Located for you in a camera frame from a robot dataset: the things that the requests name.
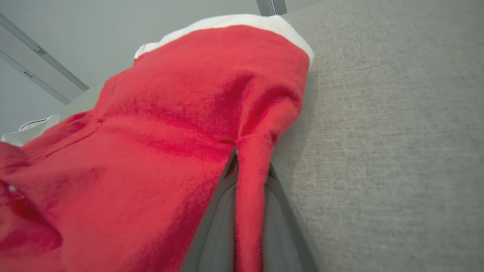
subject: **gray fabric surface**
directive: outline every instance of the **gray fabric surface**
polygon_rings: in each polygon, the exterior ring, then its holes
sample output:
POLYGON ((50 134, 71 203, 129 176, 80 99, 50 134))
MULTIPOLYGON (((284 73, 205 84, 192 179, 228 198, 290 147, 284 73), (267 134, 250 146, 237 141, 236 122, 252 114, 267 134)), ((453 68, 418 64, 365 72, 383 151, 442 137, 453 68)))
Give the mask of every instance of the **gray fabric surface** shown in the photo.
POLYGON ((273 154, 324 271, 484 271, 484 1, 328 0, 273 154))

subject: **red hoodie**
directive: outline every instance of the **red hoodie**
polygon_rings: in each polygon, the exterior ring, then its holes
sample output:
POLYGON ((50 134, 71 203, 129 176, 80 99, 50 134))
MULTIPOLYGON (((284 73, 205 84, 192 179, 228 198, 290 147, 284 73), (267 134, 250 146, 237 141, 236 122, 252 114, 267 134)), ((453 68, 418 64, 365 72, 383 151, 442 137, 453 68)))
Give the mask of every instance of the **red hoodie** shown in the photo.
POLYGON ((279 16, 205 19, 142 46, 94 109, 0 143, 0 271, 177 271, 235 145, 237 269, 260 271, 263 184, 312 57, 279 16))

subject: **white trim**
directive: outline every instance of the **white trim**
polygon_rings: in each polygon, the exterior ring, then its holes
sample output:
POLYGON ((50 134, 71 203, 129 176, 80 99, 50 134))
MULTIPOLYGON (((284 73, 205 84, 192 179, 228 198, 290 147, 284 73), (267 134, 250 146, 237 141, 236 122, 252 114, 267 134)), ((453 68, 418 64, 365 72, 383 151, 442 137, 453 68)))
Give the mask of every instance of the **white trim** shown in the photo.
POLYGON ((191 32, 204 29, 215 29, 215 28, 225 28, 229 26, 251 26, 254 28, 268 30, 279 34, 295 46, 302 49, 309 57, 310 65, 313 63, 314 53, 307 42, 292 28, 292 26, 287 23, 281 16, 274 15, 269 17, 262 17, 252 14, 237 14, 237 15, 225 15, 211 17, 207 19, 200 20, 190 26, 174 31, 161 39, 157 43, 149 43, 140 46, 138 51, 136 51, 135 59, 143 55, 146 52, 153 51, 167 43, 170 43, 180 37, 183 37, 191 32))

